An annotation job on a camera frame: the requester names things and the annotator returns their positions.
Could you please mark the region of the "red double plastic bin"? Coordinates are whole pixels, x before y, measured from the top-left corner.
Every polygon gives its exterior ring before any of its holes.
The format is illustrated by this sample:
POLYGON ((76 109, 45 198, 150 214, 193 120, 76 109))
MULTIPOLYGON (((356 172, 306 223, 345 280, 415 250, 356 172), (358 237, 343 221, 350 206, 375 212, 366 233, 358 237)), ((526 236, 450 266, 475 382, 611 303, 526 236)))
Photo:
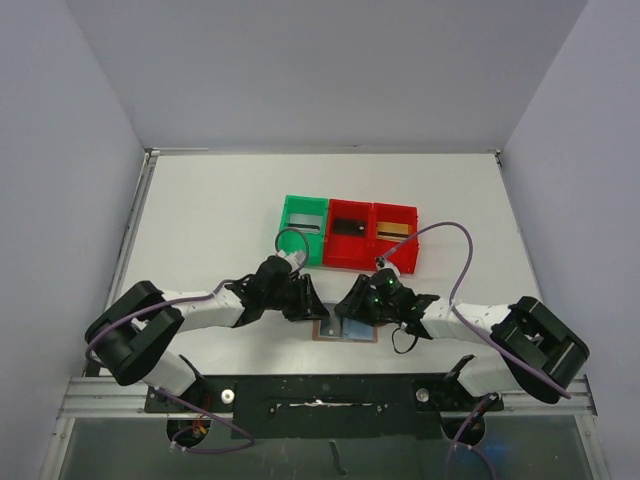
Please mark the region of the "red double plastic bin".
POLYGON ((415 206, 331 199, 326 221, 322 264, 327 267, 374 271, 376 259, 392 248, 398 247, 399 249, 390 255, 389 260, 400 272, 412 274, 417 266, 419 241, 413 239, 403 244, 377 240, 376 224, 380 221, 409 224, 412 235, 418 230, 418 219, 418 209, 415 206), (366 221, 366 236, 334 234, 332 224, 336 217, 366 221))

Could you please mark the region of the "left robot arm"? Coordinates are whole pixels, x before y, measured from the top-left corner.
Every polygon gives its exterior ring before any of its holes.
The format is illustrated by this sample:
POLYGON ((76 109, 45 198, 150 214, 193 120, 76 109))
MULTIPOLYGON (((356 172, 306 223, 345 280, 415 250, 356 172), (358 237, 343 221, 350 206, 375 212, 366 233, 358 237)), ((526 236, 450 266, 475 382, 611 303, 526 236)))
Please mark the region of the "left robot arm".
POLYGON ((302 266, 300 252, 271 255, 256 272, 200 293, 139 281, 88 327, 85 356, 97 359, 119 385, 143 382, 167 392, 180 410, 193 410, 203 399, 202 377, 185 357, 169 351, 174 337, 182 331, 244 327, 267 311, 290 322, 328 318, 302 266))

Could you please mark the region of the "tan leather card holder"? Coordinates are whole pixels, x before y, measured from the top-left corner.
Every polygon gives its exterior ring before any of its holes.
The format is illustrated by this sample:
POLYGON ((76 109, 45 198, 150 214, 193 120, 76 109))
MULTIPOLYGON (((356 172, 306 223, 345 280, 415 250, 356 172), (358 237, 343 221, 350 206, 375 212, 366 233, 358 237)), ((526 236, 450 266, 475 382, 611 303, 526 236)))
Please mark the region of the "tan leather card holder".
POLYGON ((321 320, 313 322, 312 339, 314 341, 348 342, 348 343, 376 343, 378 341, 378 329, 349 318, 340 318, 334 313, 336 303, 326 303, 325 307, 330 313, 330 318, 342 321, 341 338, 322 338, 318 335, 321 320))

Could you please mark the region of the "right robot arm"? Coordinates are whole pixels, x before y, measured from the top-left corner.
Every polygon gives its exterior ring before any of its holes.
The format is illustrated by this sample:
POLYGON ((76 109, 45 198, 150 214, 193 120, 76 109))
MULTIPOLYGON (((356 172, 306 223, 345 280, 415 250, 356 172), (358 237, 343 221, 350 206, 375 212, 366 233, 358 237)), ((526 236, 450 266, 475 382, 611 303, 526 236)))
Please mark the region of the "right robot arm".
POLYGON ((586 343, 534 297, 500 305, 456 303, 415 293, 390 268, 358 276, 335 313, 370 325, 395 324, 418 338, 494 349, 495 356, 465 361, 445 384, 446 399, 459 409, 511 390, 547 404, 568 399, 569 385, 590 355, 586 343))

